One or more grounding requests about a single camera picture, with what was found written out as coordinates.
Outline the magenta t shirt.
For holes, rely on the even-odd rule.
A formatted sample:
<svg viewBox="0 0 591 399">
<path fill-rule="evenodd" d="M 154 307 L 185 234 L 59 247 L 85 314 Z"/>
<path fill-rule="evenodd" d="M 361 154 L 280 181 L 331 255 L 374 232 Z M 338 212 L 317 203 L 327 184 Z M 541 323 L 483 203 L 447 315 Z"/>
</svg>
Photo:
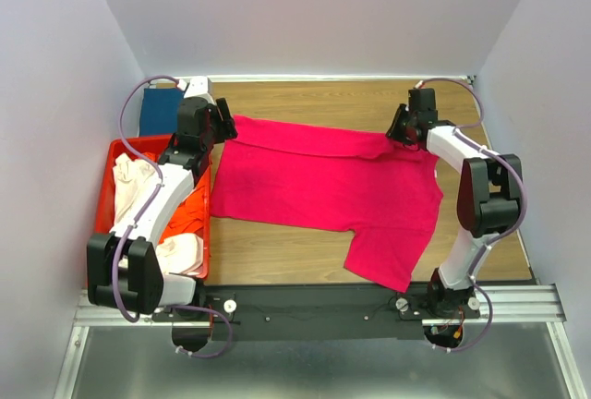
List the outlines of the magenta t shirt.
<svg viewBox="0 0 591 399">
<path fill-rule="evenodd" d="M 211 214 L 351 231 L 344 267 L 404 292 L 438 221 L 438 159 L 374 132 L 235 117 Z"/>
</svg>

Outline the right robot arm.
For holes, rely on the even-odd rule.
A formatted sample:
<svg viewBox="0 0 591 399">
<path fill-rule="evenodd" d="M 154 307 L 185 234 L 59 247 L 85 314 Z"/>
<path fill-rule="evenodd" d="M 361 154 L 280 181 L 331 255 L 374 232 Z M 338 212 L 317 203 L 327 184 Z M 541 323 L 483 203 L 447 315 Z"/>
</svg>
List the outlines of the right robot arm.
<svg viewBox="0 0 591 399">
<path fill-rule="evenodd" d="M 398 107 L 386 137 L 431 153 L 460 176 L 458 235 L 448 258 L 432 274 L 423 301 L 431 315 L 444 318 L 469 305 L 484 260 L 525 217 L 521 160 L 478 144 L 439 118 L 435 91 L 424 80 L 408 92 L 408 102 Z"/>
</svg>

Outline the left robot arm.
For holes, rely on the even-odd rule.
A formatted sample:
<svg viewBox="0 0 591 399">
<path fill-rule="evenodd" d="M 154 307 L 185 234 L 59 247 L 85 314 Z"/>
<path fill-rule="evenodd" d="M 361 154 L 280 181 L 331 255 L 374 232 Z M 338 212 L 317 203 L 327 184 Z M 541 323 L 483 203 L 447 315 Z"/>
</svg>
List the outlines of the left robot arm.
<svg viewBox="0 0 591 399">
<path fill-rule="evenodd" d="M 88 296 L 91 304 L 116 308 L 130 322 L 159 307 L 173 307 L 184 320 L 204 311 L 205 299 L 194 278 L 160 268 L 156 247 L 176 209 L 210 167 L 216 144 L 235 139 L 237 131 L 224 98 L 193 96 L 181 101 L 177 130 L 156 161 L 156 180 L 129 218 L 87 244 Z"/>
</svg>

